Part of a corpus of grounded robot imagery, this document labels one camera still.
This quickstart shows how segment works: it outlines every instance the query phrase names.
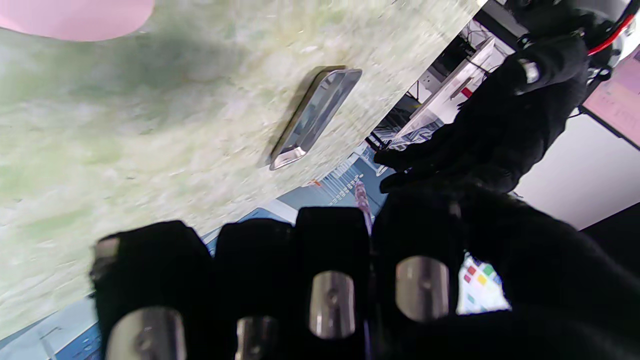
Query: marble countertop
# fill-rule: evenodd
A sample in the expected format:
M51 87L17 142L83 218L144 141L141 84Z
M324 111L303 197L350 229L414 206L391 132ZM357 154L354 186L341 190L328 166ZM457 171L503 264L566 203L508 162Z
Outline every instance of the marble countertop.
M343 161L483 0L157 0L138 31L0 30L0 338L91 292L95 240L205 233ZM268 155L320 67L363 76L311 152Z

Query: robotic hand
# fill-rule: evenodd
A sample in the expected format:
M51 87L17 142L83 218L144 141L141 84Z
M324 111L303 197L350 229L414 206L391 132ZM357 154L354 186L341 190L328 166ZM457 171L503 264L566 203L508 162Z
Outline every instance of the robotic hand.
M588 49L577 36L508 56L462 106L453 124L375 162L397 173L380 191L424 181L471 181L507 193L539 162L586 96Z
M494 266L510 311L456 315L467 251ZM356 208L227 224L213 258L182 222L158 223L100 240L91 275L107 360L640 354L637 279L472 184L390 193L371 236Z

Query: black glove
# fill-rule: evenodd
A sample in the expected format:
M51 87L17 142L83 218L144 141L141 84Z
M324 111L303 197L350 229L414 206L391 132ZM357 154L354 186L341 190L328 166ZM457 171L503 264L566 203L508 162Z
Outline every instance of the black glove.
M524 60L536 64L539 80L527 83ZM453 124L436 131L430 141L376 154L374 161L397 172L381 182L380 191L463 179L498 192L513 190L584 99L587 69L587 48L577 37L534 44L508 56Z

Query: monitor screen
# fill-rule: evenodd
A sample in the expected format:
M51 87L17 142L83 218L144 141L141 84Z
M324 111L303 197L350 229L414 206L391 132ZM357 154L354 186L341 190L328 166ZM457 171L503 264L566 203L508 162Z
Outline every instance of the monitor screen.
M598 85L583 106L640 145L640 47L622 60L611 80Z

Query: metal tray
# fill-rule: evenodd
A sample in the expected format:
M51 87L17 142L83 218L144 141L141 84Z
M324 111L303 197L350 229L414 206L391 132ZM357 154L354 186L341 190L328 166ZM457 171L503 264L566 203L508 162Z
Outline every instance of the metal tray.
M361 75L360 69L339 69L316 76L271 153L271 170L291 164L311 150Z

